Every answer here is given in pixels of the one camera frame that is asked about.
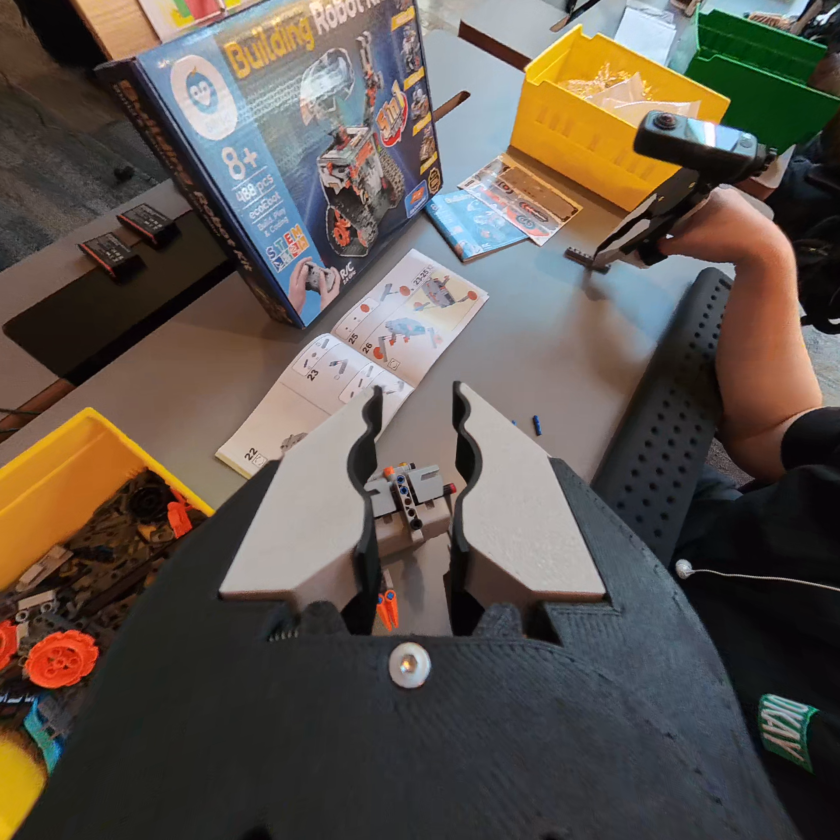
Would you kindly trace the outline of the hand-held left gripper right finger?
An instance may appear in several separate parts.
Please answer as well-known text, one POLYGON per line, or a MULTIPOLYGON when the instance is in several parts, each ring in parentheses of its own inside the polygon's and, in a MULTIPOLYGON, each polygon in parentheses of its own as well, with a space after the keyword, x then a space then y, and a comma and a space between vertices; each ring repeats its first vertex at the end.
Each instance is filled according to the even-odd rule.
POLYGON ((601 604, 606 586, 548 453, 462 381, 453 383, 455 467, 448 611, 466 636, 497 605, 601 604))

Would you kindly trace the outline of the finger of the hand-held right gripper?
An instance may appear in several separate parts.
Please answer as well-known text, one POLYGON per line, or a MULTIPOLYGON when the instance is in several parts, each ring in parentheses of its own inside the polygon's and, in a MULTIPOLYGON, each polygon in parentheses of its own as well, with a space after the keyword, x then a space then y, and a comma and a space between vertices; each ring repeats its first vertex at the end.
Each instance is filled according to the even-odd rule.
POLYGON ((643 242, 665 235, 675 222, 674 196, 649 196, 607 236, 607 242, 643 242))
POLYGON ((658 246, 659 224, 629 222, 613 231, 595 249, 592 269, 607 272, 613 263, 624 261, 639 268, 648 268, 665 259, 658 246))

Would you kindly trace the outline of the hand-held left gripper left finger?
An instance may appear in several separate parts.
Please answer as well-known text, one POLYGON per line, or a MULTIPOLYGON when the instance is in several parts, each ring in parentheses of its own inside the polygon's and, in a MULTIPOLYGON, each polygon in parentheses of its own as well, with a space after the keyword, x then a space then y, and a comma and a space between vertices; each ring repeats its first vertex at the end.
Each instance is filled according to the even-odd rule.
POLYGON ((283 456, 219 587, 227 600, 329 602, 370 635, 382 567, 365 483, 377 467, 383 391, 367 388, 283 456))

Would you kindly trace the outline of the grey partly built robot model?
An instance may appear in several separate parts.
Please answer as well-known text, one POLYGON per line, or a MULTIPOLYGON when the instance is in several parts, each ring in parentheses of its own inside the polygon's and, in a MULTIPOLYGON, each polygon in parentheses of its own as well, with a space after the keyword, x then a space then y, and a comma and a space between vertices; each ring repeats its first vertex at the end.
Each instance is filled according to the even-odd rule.
POLYGON ((437 465, 401 463, 364 485, 372 504, 381 576, 373 634, 453 634, 446 585, 457 489, 437 465))

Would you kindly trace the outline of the pile of building pieces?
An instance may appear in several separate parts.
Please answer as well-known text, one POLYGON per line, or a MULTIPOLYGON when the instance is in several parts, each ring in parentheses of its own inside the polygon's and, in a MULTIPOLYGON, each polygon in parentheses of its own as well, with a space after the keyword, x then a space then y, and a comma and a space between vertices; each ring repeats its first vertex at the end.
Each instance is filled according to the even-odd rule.
POLYGON ((14 622, 18 633, 17 654, 1 671, 2 729, 30 739, 49 769, 64 752, 94 669, 104 663, 121 626, 180 541, 207 518, 147 469, 2 591, 2 621, 14 622), (92 672, 74 686, 33 684, 25 672, 31 648, 70 630, 96 641, 92 672))

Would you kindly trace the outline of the yellow parts bin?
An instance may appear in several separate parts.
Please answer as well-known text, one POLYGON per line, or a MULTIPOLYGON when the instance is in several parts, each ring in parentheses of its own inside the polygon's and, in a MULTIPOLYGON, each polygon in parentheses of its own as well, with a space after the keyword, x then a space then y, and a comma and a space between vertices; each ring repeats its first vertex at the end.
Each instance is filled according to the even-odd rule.
POLYGON ((730 103, 708 87, 581 27, 563 35, 525 69, 511 145, 623 209, 631 210, 677 166, 636 154, 637 128, 564 90, 568 79, 593 78, 609 63, 639 73, 654 99, 700 101, 698 119, 721 123, 730 103))
MULTIPOLYGON (((126 481, 147 469, 196 504, 207 519, 213 516, 214 509, 203 499, 91 408, 83 409, 3 466, 2 591, 50 548, 79 530, 126 481)), ((52 769, 30 739, 19 731, 2 729, 2 838, 15 836, 54 778, 78 728, 81 708, 91 696, 92 681, 107 664, 122 629, 148 590, 121 626, 104 663, 94 669, 64 752, 52 769)))

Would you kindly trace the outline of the person's right forearm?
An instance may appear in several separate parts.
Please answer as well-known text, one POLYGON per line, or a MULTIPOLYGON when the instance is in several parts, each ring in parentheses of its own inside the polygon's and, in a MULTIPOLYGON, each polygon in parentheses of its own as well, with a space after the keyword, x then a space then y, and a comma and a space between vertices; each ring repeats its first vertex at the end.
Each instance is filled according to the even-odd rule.
POLYGON ((823 394, 802 336, 791 243, 781 238, 734 265, 717 348, 718 436, 737 467, 774 481, 785 433, 823 407, 823 394))

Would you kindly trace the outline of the black desk mat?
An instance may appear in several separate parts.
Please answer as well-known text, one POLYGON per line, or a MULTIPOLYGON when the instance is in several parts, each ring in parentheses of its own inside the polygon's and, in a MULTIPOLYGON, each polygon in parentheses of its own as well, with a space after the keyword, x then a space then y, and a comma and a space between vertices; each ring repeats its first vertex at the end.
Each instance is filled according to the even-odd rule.
POLYGON ((80 385, 229 277, 234 262, 194 213, 162 246, 143 238, 120 276, 94 264, 3 324, 5 337, 52 374, 80 385))

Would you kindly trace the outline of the person's right hand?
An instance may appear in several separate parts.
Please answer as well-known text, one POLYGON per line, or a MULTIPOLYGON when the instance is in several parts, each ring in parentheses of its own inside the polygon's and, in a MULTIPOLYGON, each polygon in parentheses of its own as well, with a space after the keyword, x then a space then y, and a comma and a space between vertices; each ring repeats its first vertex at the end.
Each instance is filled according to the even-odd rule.
POLYGON ((664 256, 687 256, 737 269, 795 268, 790 241, 778 226, 730 187, 714 190, 703 206, 657 244, 664 256))

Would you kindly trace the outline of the clear plastic parts bags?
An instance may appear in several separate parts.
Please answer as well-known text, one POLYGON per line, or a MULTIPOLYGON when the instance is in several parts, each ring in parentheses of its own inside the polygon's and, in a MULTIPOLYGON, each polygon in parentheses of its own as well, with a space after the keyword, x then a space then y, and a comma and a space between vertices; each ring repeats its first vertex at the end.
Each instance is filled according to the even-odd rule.
POLYGON ((653 89, 639 73, 613 70, 605 63, 590 79, 563 80, 560 86, 591 105, 618 117, 635 128, 650 111, 672 112, 695 119, 700 101, 657 100, 653 89))

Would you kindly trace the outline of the green parts bin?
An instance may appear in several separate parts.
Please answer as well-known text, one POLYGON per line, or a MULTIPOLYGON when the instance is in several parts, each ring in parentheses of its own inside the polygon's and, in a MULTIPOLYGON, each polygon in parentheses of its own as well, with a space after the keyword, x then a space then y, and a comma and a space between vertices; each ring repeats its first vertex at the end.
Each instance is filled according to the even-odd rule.
POLYGON ((809 79, 826 46, 713 9, 696 18, 687 78, 729 98, 721 123, 750 132, 778 152, 812 140, 838 109, 838 97, 809 79))

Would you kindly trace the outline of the blue cover manual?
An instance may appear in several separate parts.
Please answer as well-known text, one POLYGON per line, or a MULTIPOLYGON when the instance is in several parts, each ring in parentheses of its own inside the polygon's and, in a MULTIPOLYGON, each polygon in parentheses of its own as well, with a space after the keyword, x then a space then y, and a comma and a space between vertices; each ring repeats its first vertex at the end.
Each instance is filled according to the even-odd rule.
POLYGON ((521 230, 464 190, 435 195, 425 213, 462 263, 528 240, 521 230))

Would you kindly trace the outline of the open instruction booklet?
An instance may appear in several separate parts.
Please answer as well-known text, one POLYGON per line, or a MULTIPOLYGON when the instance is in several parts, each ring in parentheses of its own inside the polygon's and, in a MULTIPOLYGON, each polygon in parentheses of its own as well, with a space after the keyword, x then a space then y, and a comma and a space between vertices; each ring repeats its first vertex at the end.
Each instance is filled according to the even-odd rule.
POLYGON ((215 458, 250 478, 373 386, 383 393, 386 428, 487 299, 412 249, 330 332, 297 353, 215 458))

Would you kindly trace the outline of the person's black hoodie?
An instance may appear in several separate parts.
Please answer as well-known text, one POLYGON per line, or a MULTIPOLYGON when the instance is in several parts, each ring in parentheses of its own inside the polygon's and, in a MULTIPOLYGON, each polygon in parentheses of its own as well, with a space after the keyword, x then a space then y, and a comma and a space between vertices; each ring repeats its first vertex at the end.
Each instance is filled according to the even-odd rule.
POLYGON ((824 407, 784 433, 776 481, 705 467, 670 563, 690 566, 684 593, 804 838, 839 835, 838 444, 824 407))

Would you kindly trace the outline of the blue robot kit box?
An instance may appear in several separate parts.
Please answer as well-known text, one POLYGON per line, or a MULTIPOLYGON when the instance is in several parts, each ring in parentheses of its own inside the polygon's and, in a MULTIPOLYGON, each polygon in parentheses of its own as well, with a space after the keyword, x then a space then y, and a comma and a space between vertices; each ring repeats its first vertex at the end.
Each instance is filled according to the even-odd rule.
POLYGON ((296 329, 442 183, 416 2, 257 2, 96 73, 296 329))

